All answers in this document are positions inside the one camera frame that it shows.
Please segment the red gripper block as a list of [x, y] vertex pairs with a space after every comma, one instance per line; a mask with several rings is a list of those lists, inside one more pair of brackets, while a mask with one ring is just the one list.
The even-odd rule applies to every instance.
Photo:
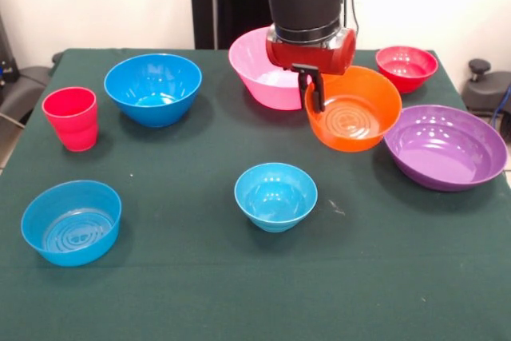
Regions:
[[[356, 33], [350, 28], [340, 28], [327, 40], [312, 45], [297, 45], [278, 37], [275, 26], [269, 26], [266, 36], [266, 52], [269, 61], [278, 67], [291, 69], [293, 65], [317, 67], [321, 73], [342, 75], [355, 57]], [[311, 75], [313, 90], [311, 99], [315, 113], [325, 110], [323, 77], [320, 72]], [[299, 73], [299, 90], [303, 96], [308, 87], [308, 73]]]

